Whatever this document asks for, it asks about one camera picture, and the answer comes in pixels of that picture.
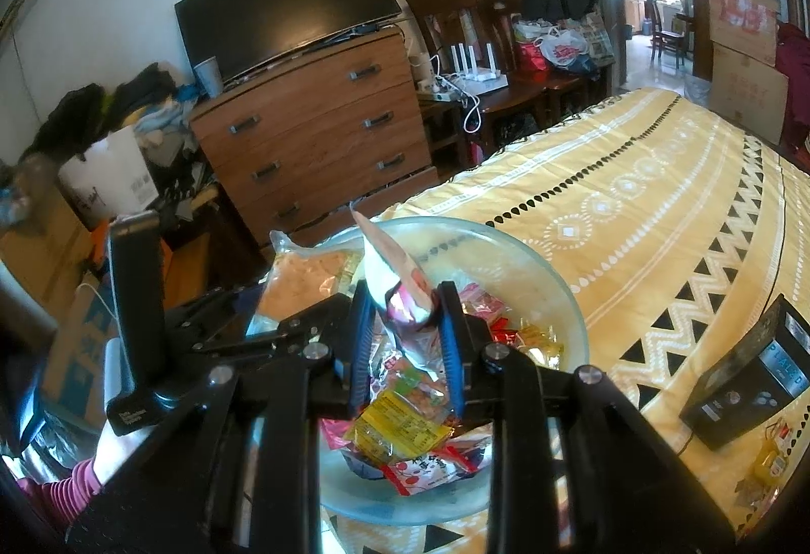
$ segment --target black box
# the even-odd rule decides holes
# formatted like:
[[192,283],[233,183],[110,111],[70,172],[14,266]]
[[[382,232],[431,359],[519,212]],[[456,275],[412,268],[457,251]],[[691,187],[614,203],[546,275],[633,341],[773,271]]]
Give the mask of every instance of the black box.
[[783,295],[695,385],[680,418],[710,449],[740,437],[810,388],[810,326]]

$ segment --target yellow bedspread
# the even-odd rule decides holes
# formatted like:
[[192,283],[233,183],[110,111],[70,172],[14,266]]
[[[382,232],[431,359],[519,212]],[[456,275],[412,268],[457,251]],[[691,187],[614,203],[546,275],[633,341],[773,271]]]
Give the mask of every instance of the yellow bedspread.
[[[570,284],[591,362],[641,408],[735,527],[764,425],[712,453],[678,419],[696,380],[780,293],[810,315],[807,176],[707,110],[640,90],[514,144],[384,218],[487,223]],[[784,415],[804,428],[810,392]],[[810,438],[797,437],[791,469]],[[333,524],[347,554],[484,551],[486,512],[436,527]]]

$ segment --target screw head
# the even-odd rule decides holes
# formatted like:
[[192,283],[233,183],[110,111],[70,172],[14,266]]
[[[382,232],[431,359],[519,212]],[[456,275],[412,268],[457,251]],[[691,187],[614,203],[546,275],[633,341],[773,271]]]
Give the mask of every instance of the screw head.
[[598,384],[601,383],[604,378],[604,374],[598,368],[590,364],[578,368],[577,375],[579,376],[579,380],[585,384]]
[[233,378],[233,368],[220,364],[208,373],[208,384],[225,384]]
[[483,349],[483,354],[486,355],[489,360],[493,360],[493,362],[503,360],[503,358],[505,358],[509,352],[511,352],[511,349],[506,346],[506,344],[501,344],[499,342],[487,344]]
[[304,346],[304,357],[307,360],[323,360],[329,355],[329,346],[321,342],[312,342]]

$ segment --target pink sleeve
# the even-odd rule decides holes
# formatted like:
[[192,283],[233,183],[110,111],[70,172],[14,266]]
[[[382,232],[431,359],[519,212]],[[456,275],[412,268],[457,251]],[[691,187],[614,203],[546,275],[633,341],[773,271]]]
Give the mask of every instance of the pink sleeve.
[[62,530],[78,517],[101,490],[101,483],[93,471],[93,458],[76,465],[69,479],[42,485],[30,479],[21,479],[17,484],[50,523]]

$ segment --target wooden drawer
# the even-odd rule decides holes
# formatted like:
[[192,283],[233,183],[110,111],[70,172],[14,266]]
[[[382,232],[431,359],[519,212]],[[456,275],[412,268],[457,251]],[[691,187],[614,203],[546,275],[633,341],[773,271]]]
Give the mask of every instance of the wooden drawer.
[[[405,202],[414,195],[438,185],[438,183],[439,173],[435,167],[431,166],[426,170],[417,172],[415,175],[411,175],[407,179],[393,183],[391,186],[364,197],[357,202],[355,209],[364,216],[371,218],[381,214],[388,207],[398,202]],[[352,225],[354,225],[354,218],[351,217],[349,207],[344,206],[333,214],[329,214],[320,222],[293,232],[293,234],[290,234],[290,238],[298,245],[311,247]]]
[[217,168],[328,111],[411,80],[400,37],[378,38],[241,92],[191,127]]
[[423,135],[419,103],[411,83],[343,106],[258,144],[216,171],[235,205],[306,181],[323,168],[359,155],[394,156],[414,132]]
[[[397,149],[394,154],[372,151],[363,157],[350,157],[324,168],[318,176],[290,184],[249,205],[236,207],[259,245],[264,245],[271,230],[295,230],[358,195],[370,193],[430,165],[424,132],[416,132],[410,140],[400,140]],[[395,163],[382,168],[378,166],[378,163],[391,161]]]

